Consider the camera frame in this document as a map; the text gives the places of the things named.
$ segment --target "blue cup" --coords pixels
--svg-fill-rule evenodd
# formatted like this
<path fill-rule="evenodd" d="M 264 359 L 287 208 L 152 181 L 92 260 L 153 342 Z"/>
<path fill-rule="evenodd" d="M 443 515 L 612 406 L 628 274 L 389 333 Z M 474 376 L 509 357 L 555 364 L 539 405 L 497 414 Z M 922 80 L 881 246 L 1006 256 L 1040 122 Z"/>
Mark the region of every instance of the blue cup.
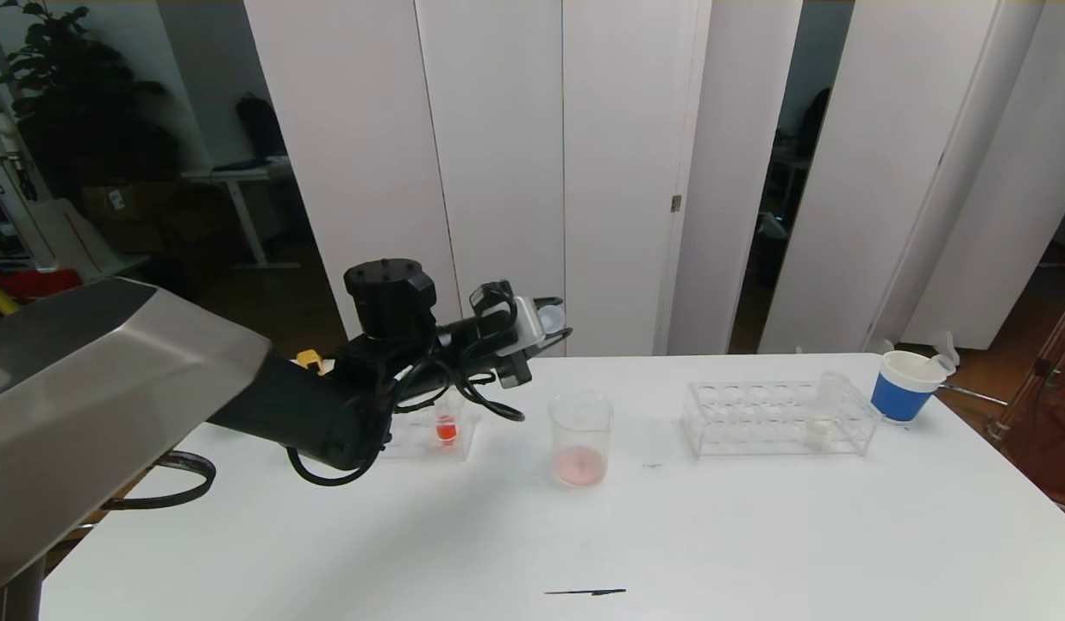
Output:
<path fill-rule="evenodd" d="M 911 352 L 890 352 L 882 357 L 881 373 L 870 402 L 887 420 L 908 422 L 946 377 L 946 370 L 931 362 L 931 358 Z"/>

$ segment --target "white tabletop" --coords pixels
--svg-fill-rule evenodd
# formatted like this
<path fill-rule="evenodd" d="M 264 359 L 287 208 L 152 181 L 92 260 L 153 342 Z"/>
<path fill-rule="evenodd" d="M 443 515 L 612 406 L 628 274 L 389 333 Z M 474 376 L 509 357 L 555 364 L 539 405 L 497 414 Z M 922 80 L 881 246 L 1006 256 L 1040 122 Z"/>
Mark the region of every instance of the white tabletop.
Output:
<path fill-rule="evenodd" d="M 302 483 L 283 448 L 203 425 L 206 497 L 111 514 L 43 590 L 43 617 L 281 619 L 1065 619 L 1065 516 L 938 401 L 882 425 L 866 457 L 693 460 L 686 381 L 848 374 L 879 357 L 537 359 L 489 392 L 464 463 L 380 460 L 358 483 Z M 608 475 L 547 475 L 545 404 L 615 403 Z M 134 495 L 191 480 L 149 474 Z M 627 589 L 607 597 L 544 591 Z"/>

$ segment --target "red liquid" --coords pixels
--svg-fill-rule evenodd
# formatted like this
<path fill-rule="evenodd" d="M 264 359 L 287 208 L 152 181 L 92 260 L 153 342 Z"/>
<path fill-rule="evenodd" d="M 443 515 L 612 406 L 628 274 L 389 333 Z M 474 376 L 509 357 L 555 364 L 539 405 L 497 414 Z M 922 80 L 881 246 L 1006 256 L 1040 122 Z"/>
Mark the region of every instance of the red liquid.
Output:
<path fill-rule="evenodd" d="M 437 437 L 441 439 L 441 442 L 445 446 L 449 445 L 456 441 L 456 436 L 458 436 L 458 429 L 456 428 L 455 416 L 437 416 Z"/>
<path fill-rule="evenodd" d="M 605 478 L 605 457 L 588 446 L 572 446 L 555 456 L 555 475 L 575 487 L 587 487 Z"/>

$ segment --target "table leg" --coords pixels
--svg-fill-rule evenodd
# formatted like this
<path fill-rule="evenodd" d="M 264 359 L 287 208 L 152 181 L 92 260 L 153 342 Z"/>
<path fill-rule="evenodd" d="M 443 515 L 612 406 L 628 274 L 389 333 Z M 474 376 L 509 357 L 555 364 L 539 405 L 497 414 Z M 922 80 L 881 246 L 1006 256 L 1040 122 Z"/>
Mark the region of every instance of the table leg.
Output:
<path fill-rule="evenodd" d="M 245 233 L 245 241 L 249 250 L 252 250 L 252 259 L 256 263 L 233 265 L 237 268 L 256 269 L 281 269 L 289 267 L 300 267 L 298 263 L 268 263 L 267 255 L 264 254 L 264 245 L 261 244 L 260 234 L 252 224 L 251 213 L 248 212 L 248 205 L 245 203 L 244 193 L 241 192 L 241 184 L 236 181 L 226 181 L 225 186 L 229 189 L 229 197 L 233 200 L 233 209 L 237 210 L 237 217 L 241 219 L 241 230 Z"/>
<path fill-rule="evenodd" d="M 788 181 L 785 182 L 785 196 L 782 197 L 782 214 L 781 219 L 785 219 L 785 216 L 789 213 L 789 199 L 792 198 L 792 181 L 797 176 L 797 168 L 792 168 L 791 165 L 786 166 L 789 169 L 789 174 L 786 177 Z"/>

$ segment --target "white folding screen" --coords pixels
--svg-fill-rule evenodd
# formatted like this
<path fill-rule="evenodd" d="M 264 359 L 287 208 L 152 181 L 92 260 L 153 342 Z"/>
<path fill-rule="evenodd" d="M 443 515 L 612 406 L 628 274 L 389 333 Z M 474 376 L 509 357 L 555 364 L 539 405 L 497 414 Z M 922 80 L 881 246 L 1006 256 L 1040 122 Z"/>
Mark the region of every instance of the white folding screen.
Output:
<path fill-rule="evenodd" d="M 800 0 L 712 3 L 669 354 L 724 354 L 782 110 Z"/>
<path fill-rule="evenodd" d="M 343 273 L 404 256 L 460 317 L 413 0 L 246 0 L 337 307 L 359 332 Z"/>
<path fill-rule="evenodd" d="M 464 314 L 489 280 L 563 296 L 562 2 L 417 0 L 417 26 Z"/>
<path fill-rule="evenodd" d="M 572 356 L 659 350 L 709 2 L 416 5 L 460 293 L 564 295 Z"/>
<path fill-rule="evenodd" d="M 344 269 L 407 256 L 441 321 L 508 279 L 569 355 L 665 349 L 710 0 L 246 9 L 349 333 Z"/>
<path fill-rule="evenodd" d="M 1047 2 L 904 341 L 985 349 L 1065 213 L 1065 2 Z"/>
<path fill-rule="evenodd" d="M 950 231 L 957 224 L 966 196 L 972 189 L 977 173 L 988 151 L 997 126 L 1004 116 L 1004 107 L 1012 96 L 1030 47 L 1034 28 L 1042 15 L 1042 2 L 1001 0 L 993 17 L 985 51 L 977 63 L 977 72 L 969 85 L 969 94 L 958 114 L 941 164 L 927 193 L 915 230 L 907 242 L 901 265 L 896 271 L 886 301 L 868 339 L 868 349 L 880 349 L 883 341 L 913 342 L 904 333 L 912 320 L 919 298 L 927 291 L 935 264 L 943 257 Z M 1006 250 L 997 246 L 996 252 Z M 957 291 L 961 280 L 951 279 L 947 291 Z M 984 306 L 984 297 L 978 306 Z M 955 325 L 961 329 L 968 324 Z M 934 343 L 944 331 L 943 326 L 927 333 L 925 343 Z"/>
<path fill-rule="evenodd" d="M 761 352 L 863 349 L 995 12 L 986 0 L 854 4 Z"/>
<path fill-rule="evenodd" d="M 709 9 L 697 0 L 563 2 L 569 355 L 665 347 L 659 300 L 673 297 L 666 278 L 681 234 L 671 199 L 689 176 Z"/>

